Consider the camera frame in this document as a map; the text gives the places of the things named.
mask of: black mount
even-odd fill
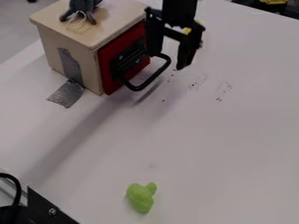
[[[78,224],[30,187],[27,195],[28,205],[20,206],[22,188],[19,181],[10,174],[1,172],[0,178],[10,181],[10,184],[13,183],[16,189],[12,205],[0,207],[0,224]]]
[[[125,73],[119,71],[118,78],[132,91],[145,89],[171,64],[171,58],[162,53],[164,36],[175,39],[180,43],[177,51],[177,70],[189,66],[196,51],[202,45],[202,34],[205,27],[194,21],[198,0],[164,0],[163,10],[154,10],[150,7],[145,10],[146,31],[146,55],[158,57],[166,62],[156,70],[144,83],[134,86],[125,77]],[[179,26],[180,28],[191,28],[188,34],[174,31],[165,27]]]

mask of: green plastic toy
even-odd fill
[[[156,184],[148,183],[146,186],[132,184],[127,190],[127,196],[132,207],[138,213],[148,213],[154,204],[153,195],[156,192]]]

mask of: tape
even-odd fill
[[[55,91],[47,100],[49,102],[55,102],[66,109],[69,109],[74,105],[76,101],[81,98],[84,92],[84,87],[78,82],[68,80],[62,87]]]
[[[83,87],[83,79],[78,61],[72,57],[67,49],[59,48],[58,51],[65,75],[69,80],[47,100],[69,109],[81,98],[85,88]]]
[[[59,48],[59,56],[62,62],[63,70],[67,78],[79,82],[83,86],[82,73],[80,65],[67,49]]]

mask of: white table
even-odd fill
[[[65,109],[45,100],[66,79],[39,42],[2,64],[0,165],[84,224],[298,222],[299,22],[199,10],[203,49],[148,97],[86,91]],[[175,60],[177,44],[164,52]],[[125,192],[150,181],[156,204],[139,215]]]

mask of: red panel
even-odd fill
[[[102,85],[104,93],[111,95],[122,86],[120,80],[114,80],[110,73],[110,60],[132,45],[138,39],[145,37],[144,22],[141,22],[122,34],[116,40],[98,51],[98,58],[101,70]],[[133,78],[150,63],[150,57],[145,57],[134,69],[125,74],[127,79]]]

